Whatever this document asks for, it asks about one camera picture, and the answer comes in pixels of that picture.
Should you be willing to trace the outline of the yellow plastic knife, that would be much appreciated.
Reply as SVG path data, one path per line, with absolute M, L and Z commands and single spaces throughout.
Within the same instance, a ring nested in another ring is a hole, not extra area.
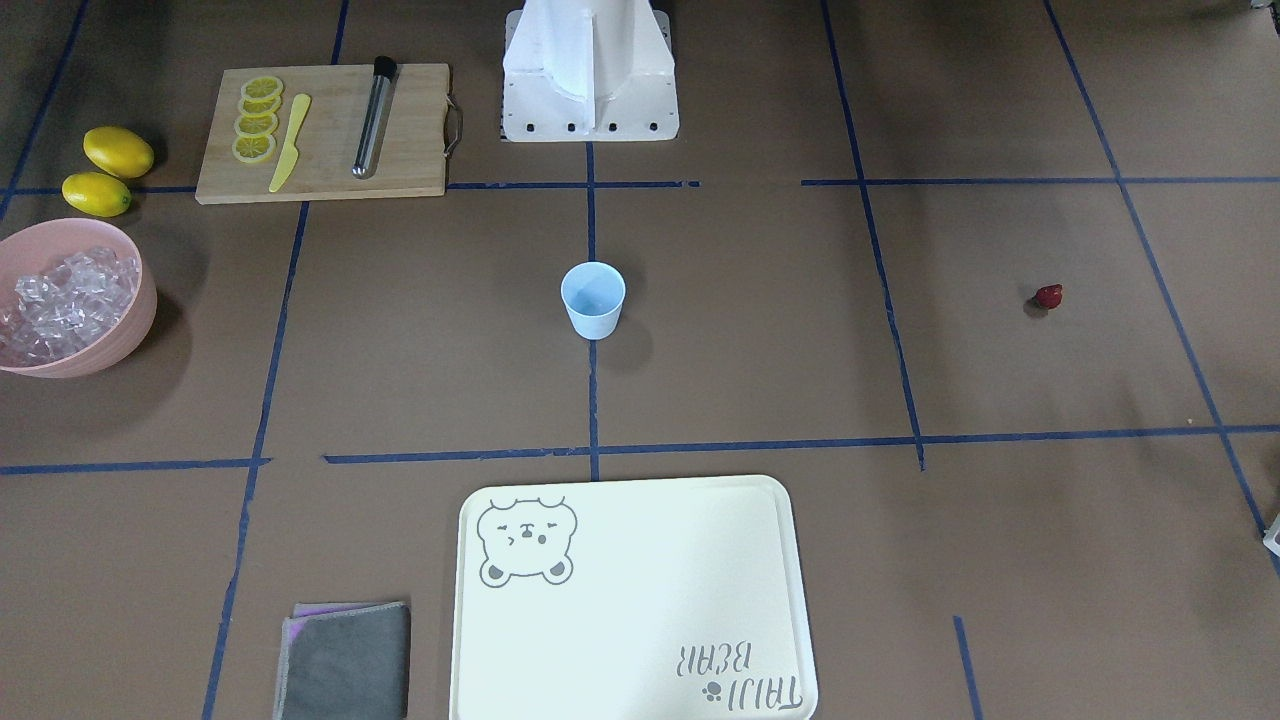
M 298 140 L 311 105 L 312 97 L 308 94 L 297 94 L 292 100 L 280 156 L 268 184 L 269 193 L 276 193 L 284 187 L 300 161 Z

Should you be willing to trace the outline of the lemon slice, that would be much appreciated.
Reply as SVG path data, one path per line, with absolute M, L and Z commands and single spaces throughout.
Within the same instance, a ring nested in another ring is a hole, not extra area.
M 234 131 L 239 137 L 265 137 L 273 135 L 278 126 L 278 114 L 274 111 L 262 114 L 239 114 L 236 118 Z
M 232 156 L 244 164 L 266 161 L 275 151 L 274 133 L 237 135 L 230 146 Z
M 282 105 L 279 95 L 271 97 L 243 97 L 238 104 L 242 117 L 269 117 L 278 111 Z
M 239 87 L 242 101 L 266 102 L 278 97 L 284 90 L 284 82 L 276 76 L 257 76 Z

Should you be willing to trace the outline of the lower yellow lemon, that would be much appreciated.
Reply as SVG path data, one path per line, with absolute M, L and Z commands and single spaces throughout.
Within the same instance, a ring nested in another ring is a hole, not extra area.
M 81 172 L 61 182 L 61 196 L 68 205 L 91 217 L 110 218 L 127 213 L 133 201 L 128 186 L 101 172 Z

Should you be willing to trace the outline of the pile of clear ice cubes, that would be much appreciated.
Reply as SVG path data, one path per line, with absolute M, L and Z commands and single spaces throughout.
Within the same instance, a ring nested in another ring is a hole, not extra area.
M 120 323 L 140 282 L 140 259 L 105 246 L 20 275 L 3 304 L 3 365 L 40 366 L 87 348 Z

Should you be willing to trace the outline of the cream bear serving tray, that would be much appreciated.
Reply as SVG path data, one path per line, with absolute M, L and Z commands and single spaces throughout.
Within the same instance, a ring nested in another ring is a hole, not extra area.
M 453 719 L 812 719 L 791 497 L 762 474 L 495 486 L 460 509 Z

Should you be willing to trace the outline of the wooden cutting board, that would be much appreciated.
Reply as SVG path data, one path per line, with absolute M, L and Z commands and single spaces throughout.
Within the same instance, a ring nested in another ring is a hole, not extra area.
M 274 133 L 278 143 L 285 137 L 293 97 L 297 94 L 311 97 L 296 140 L 300 160 L 278 191 L 269 188 L 278 152 L 261 163 L 238 161 L 233 154 L 241 87 L 260 76 L 275 76 L 284 85 L 282 106 L 276 111 L 280 124 Z M 360 179 L 352 167 L 372 76 L 370 64 L 224 70 L 196 200 L 202 205 L 218 205 L 442 196 L 448 158 L 460 140 L 460 129 L 447 127 L 460 122 L 460 109 L 451 97 L 451 67 L 444 63 L 398 67 L 381 115 L 372 174 Z

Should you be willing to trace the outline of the metal muddler black tip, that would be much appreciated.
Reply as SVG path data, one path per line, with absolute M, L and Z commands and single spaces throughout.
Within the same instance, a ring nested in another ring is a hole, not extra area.
M 390 99 L 398 64 L 390 56 L 376 56 L 372 64 L 372 81 L 367 97 L 367 106 L 358 137 L 356 156 L 351 167 L 352 176 L 358 181 L 371 178 L 378 161 L 378 151 L 381 145 L 381 133 Z

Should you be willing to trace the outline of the red strawberry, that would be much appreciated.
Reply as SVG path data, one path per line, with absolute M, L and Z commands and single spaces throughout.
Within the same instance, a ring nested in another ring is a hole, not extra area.
M 1047 284 L 1039 287 L 1032 297 L 1032 302 L 1046 311 L 1057 309 L 1064 300 L 1062 284 Z

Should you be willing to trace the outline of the grey folded cloth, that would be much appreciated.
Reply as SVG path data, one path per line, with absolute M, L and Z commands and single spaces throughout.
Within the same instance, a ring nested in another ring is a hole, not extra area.
M 406 719 L 404 601 L 296 603 L 282 624 L 273 719 Z

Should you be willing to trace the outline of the pink bowl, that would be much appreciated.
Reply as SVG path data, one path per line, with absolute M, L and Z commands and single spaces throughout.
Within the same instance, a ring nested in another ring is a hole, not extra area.
M 93 342 L 67 357 L 36 365 L 10 363 L 3 352 L 3 370 L 37 378 L 76 378 L 115 365 L 134 351 L 150 332 L 157 309 L 154 274 L 134 241 L 120 228 L 101 220 L 64 218 L 42 222 L 10 234 L 3 241 L 3 306 L 17 299 L 20 275 L 52 269 L 74 252 L 95 247 L 110 249 L 119 259 L 137 265 L 136 287 L 120 316 Z

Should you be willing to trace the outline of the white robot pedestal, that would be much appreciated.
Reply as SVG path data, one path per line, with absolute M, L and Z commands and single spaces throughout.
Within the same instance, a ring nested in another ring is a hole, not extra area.
M 526 1 L 506 17 L 502 67 L 508 142 L 678 136 L 669 17 L 649 1 Z

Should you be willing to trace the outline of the light blue plastic cup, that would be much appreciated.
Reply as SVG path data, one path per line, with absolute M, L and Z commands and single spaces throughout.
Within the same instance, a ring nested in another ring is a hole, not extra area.
M 626 292 L 625 278 L 607 263 L 580 263 L 559 283 L 572 328 L 588 341 L 604 340 L 614 332 Z

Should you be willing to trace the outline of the upper yellow lemon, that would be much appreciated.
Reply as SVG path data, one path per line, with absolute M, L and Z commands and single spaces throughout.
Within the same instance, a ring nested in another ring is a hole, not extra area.
M 136 132 L 120 126 L 100 126 L 82 138 L 84 155 L 109 176 L 137 179 L 154 168 L 154 147 Z

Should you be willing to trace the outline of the yellow lemon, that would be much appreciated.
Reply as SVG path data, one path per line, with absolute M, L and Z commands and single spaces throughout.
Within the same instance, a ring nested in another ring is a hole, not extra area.
M 154 147 L 136 132 L 120 126 L 100 126 L 82 138 L 84 155 L 109 176 L 137 179 L 154 168 Z
M 61 196 L 68 205 L 91 217 L 110 218 L 127 213 L 133 201 L 128 186 L 101 172 L 81 172 L 61 182 Z

